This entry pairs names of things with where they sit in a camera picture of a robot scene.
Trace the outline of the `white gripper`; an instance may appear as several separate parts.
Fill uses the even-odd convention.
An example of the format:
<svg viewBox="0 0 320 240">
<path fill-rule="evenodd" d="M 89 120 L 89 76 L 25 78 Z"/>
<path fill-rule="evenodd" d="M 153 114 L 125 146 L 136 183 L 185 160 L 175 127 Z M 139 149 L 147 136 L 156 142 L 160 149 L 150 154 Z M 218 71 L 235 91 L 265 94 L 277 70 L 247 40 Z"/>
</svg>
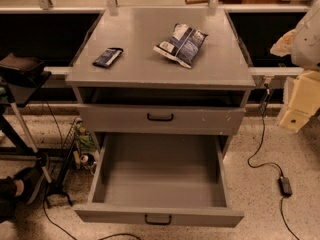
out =
<svg viewBox="0 0 320 240">
<path fill-rule="evenodd" d="M 279 126 L 297 133 L 320 109 L 320 1 L 298 22 L 295 30 L 285 33 L 271 47 L 270 53 L 284 57 L 306 71 L 284 84 Z"/>
</svg>

